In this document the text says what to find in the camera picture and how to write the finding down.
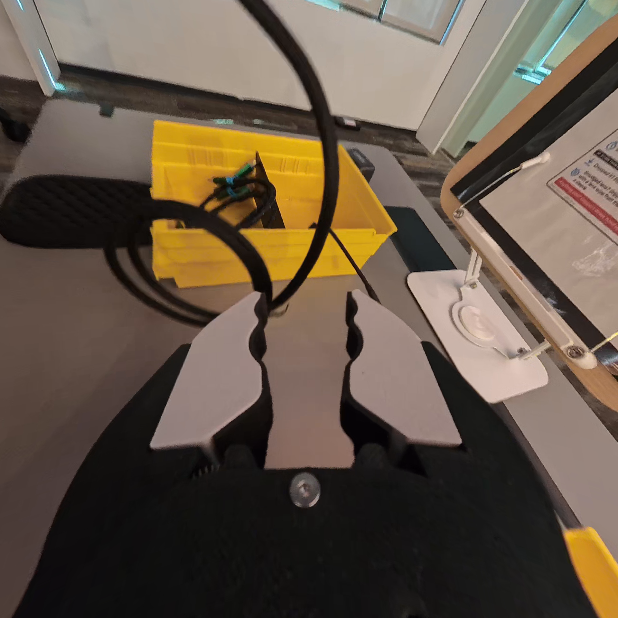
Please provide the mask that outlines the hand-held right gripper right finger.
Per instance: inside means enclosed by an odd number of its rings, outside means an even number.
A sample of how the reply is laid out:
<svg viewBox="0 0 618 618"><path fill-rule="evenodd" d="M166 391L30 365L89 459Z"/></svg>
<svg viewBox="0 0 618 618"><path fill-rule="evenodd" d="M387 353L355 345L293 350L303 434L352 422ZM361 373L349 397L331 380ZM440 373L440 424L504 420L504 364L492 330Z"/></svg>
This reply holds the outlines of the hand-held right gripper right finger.
<svg viewBox="0 0 618 618"><path fill-rule="evenodd" d="M347 293L348 327L341 426L353 453L367 444L401 459L408 447L460 447L421 338L361 290Z"/></svg>

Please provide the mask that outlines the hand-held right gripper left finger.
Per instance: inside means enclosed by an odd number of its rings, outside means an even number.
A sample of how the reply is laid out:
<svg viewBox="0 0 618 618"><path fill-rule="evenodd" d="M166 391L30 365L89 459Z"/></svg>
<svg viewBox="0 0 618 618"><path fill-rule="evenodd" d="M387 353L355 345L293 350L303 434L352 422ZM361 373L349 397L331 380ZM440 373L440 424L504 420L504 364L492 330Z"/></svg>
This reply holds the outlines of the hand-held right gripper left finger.
<svg viewBox="0 0 618 618"><path fill-rule="evenodd" d="M232 445L265 464L273 403L263 357L265 294L252 292L205 326L187 356L150 442L153 450L196 447L220 465Z"/></svg>

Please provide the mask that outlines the yellow plastic bin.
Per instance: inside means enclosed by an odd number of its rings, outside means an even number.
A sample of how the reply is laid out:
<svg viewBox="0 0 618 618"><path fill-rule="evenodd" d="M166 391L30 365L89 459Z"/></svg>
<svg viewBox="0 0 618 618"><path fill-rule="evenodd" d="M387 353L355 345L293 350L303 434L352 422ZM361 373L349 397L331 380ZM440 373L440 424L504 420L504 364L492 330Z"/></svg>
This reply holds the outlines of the yellow plastic bin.
<svg viewBox="0 0 618 618"><path fill-rule="evenodd" d="M338 147L339 192L331 228L359 267L397 230L344 147ZM307 138L155 120L151 197L194 207L212 193L215 177L230 176L258 153L276 189L282 229L257 227L243 235L255 246L273 281L290 280L313 239L323 197L321 144ZM152 267L158 280L180 289L251 282L236 254L201 229L171 220L152 223Z"/></svg>
<svg viewBox="0 0 618 618"><path fill-rule="evenodd" d="M590 528L563 533L577 577L599 617L617 617L617 562Z"/></svg>

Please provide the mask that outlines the dark green mat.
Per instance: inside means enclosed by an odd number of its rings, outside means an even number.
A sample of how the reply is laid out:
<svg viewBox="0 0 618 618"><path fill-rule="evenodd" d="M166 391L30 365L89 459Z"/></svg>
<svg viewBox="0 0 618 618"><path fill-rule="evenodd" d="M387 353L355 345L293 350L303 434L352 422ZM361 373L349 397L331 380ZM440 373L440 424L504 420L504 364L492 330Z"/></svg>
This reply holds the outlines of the dark green mat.
<svg viewBox="0 0 618 618"><path fill-rule="evenodd" d="M413 208L388 205L384 208L397 228L390 240L409 273L456 269Z"/></svg>

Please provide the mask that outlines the framed screen on wooden board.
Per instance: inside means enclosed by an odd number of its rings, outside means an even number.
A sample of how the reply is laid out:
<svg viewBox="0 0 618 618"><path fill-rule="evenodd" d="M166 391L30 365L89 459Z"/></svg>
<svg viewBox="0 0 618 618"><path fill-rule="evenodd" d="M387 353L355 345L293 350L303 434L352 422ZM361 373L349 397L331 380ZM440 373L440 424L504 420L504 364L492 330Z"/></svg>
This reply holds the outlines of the framed screen on wooden board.
<svg viewBox="0 0 618 618"><path fill-rule="evenodd" d="M617 411L617 16L447 176L443 211L583 387Z"/></svg>

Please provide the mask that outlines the small black device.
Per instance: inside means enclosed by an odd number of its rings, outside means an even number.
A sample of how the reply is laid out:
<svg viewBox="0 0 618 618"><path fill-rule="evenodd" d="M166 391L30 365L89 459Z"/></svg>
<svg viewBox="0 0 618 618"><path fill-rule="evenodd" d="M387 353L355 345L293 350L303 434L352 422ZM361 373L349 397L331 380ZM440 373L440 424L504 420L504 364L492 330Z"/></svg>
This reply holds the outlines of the small black device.
<svg viewBox="0 0 618 618"><path fill-rule="evenodd" d="M363 178L370 183L375 174L375 165L358 148L346 148L346 152L358 167Z"/></svg>

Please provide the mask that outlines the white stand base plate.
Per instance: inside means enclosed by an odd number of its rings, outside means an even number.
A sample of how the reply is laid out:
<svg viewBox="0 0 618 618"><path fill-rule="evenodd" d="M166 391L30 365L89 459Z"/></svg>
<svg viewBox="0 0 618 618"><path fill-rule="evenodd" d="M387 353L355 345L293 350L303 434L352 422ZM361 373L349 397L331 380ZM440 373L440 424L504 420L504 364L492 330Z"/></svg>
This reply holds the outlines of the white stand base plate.
<svg viewBox="0 0 618 618"><path fill-rule="evenodd" d="M482 259L473 251L466 271L413 272L407 286L452 363L485 401L502 402L546 386L539 356L479 280Z"/></svg>

